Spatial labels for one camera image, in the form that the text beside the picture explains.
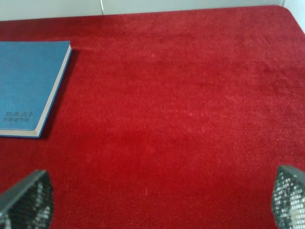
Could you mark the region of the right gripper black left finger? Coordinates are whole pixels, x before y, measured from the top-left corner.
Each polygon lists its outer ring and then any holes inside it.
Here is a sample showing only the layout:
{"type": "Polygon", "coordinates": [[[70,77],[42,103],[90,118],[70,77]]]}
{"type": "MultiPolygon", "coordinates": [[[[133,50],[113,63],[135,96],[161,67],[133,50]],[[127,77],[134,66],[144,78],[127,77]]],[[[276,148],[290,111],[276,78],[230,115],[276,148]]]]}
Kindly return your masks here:
{"type": "Polygon", "coordinates": [[[35,170],[0,195],[2,229],[48,229],[53,188],[46,170],[35,170]]]}

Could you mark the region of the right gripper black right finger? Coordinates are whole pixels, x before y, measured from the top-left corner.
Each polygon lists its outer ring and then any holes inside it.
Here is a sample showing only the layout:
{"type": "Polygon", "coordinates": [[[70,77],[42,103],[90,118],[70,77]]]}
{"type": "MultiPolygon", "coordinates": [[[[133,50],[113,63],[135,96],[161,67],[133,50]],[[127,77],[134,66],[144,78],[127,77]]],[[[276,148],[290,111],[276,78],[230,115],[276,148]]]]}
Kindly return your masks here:
{"type": "Polygon", "coordinates": [[[293,166],[278,167],[271,208],[279,229],[305,227],[305,173],[293,166]]]}

